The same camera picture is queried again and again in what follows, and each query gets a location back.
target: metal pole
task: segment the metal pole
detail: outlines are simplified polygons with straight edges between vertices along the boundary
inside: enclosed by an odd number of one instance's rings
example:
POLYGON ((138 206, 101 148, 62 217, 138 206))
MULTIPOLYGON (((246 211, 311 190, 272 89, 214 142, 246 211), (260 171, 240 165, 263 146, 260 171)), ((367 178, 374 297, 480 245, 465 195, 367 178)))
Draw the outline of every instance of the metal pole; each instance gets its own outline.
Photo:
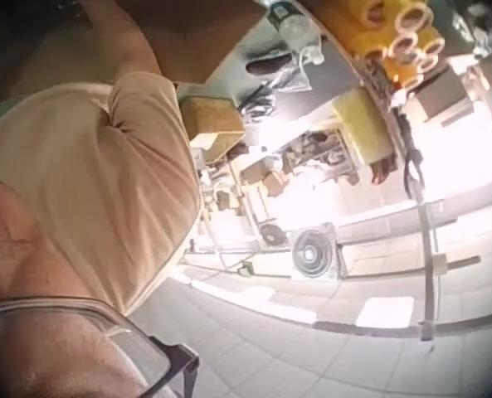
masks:
POLYGON ((238 191, 238 201, 240 202, 240 206, 246 211, 246 217, 247 220, 250 223, 251 230, 253 231, 253 236, 255 237, 255 241, 258 245, 258 250, 262 248, 261 242, 261 234, 258 231, 258 225, 255 221, 255 215, 253 214, 253 211, 251 210, 251 204, 249 202, 249 197, 244 193, 242 190, 240 178, 235 173, 235 169, 233 168, 231 162, 227 162, 227 165, 229 167, 229 171, 231 172, 232 179, 235 182, 236 189, 238 191))
POLYGON ((211 227, 211 222, 209 221, 209 212, 207 211, 207 208, 203 208, 202 212, 202 217, 203 217, 203 225, 205 226, 205 230, 207 231, 207 234, 209 235, 209 238, 212 241, 212 245, 214 246, 214 252, 216 253, 216 256, 220 260, 220 266, 227 270, 227 264, 225 259, 223 258, 222 252, 220 251, 220 248, 218 247, 218 243, 216 241, 216 237, 214 236, 214 233, 212 232, 212 227, 211 227))
POLYGON ((410 178, 410 185, 413 196, 417 203, 417 212, 421 222, 422 250, 424 254, 425 269, 425 317, 421 322, 421 340, 429 342, 434 339, 434 323, 436 320, 436 296, 434 289, 434 260, 431 248, 431 223, 428 209, 423 196, 423 191, 419 181, 410 178))

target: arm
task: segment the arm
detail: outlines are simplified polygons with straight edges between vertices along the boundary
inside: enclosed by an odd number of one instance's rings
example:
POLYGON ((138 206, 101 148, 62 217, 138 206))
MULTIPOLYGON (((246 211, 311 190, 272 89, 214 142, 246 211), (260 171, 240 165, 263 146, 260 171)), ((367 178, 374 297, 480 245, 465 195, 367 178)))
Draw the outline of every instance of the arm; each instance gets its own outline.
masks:
POLYGON ((116 0, 80 0, 80 4, 116 66, 117 78, 130 71, 161 75, 148 40, 116 0))

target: clutter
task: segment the clutter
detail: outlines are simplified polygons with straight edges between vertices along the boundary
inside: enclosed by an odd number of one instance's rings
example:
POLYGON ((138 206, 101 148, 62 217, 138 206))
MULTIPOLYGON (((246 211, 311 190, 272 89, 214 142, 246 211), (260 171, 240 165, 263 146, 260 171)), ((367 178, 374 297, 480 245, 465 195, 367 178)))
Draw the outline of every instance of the clutter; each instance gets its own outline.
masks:
POLYGON ((276 111, 275 101, 273 91, 265 85, 261 85, 238 107, 244 124, 260 124, 273 116, 276 111))

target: yellow tape roll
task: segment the yellow tape roll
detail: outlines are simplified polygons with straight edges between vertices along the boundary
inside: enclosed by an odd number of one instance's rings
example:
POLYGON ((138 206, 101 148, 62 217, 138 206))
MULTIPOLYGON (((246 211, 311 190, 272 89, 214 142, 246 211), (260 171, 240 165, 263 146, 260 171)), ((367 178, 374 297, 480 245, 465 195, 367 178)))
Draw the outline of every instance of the yellow tape roll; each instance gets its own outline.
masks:
POLYGON ((418 36, 418 46, 428 56, 437 56, 445 48, 445 39, 434 27, 421 29, 418 36))
POLYGON ((424 76, 419 71, 416 62, 403 65, 392 58, 387 58, 384 61, 384 67, 386 68, 387 76, 406 90, 415 89, 424 80, 424 76))
POLYGON ((378 29, 385 22, 383 0, 341 0, 341 3, 367 28, 378 29))
POLYGON ((417 69, 421 73, 428 73, 432 69, 434 69, 439 62, 439 56, 421 56, 417 61, 417 69))
POLYGON ((333 106, 361 163, 370 165, 393 154, 386 122, 364 88, 340 95, 333 106))
POLYGON ((428 6, 413 0, 383 0, 386 20, 392 22, 399 33, 416 32, 426 23, 428 6))
POLYGON ((367 30, 347 10, 335 2, 326 2, 319 9, 321 22, 351 56, 383 59, 389 43, 375 31, 367 30))
POLYGON ((403 54, 399 54, 394 58, 395 61, 397 61, 401 65, 410 65, 413 64, 414 62, 418 62, 421 56, 422 56, 421 50, 419 50, 418 48, 414 48, 403 54))
POLYGON ((416 49, 418 37, 415 32, 398 33, 394 27, 389 29, 390 35, 395 35, 387 49, 387 54, 391 58, 397 58, 416 49))

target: eyeglasses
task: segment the eyeglasses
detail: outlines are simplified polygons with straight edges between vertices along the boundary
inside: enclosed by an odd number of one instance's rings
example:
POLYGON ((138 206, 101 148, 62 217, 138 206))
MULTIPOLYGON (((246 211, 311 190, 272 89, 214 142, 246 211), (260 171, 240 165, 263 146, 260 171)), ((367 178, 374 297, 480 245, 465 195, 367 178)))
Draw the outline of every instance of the eyeglasses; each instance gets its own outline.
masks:
MULTIPOLYGON (((2 320, 26 320, 27 328, 42 333, 45 329, 41 317, 45 315, 73 317, 78 330, 90 328, 103 334, 112 343, 119 360, 123 358, 132 366, 139 379, 144 380, 146 391, 139 398, 155 396, 176 376, 183 373, 183 396, 192 398, 200 365, 199 356, 183 344, 169 346, 154 336, 147 336, 134 323, 109 305, 86 298, 14 298, 0 300, 0 338, 4 339, 8 326, 2 320)), ((49 347, 45 337, 43 347, 56 350, 55 342, 49 347)))

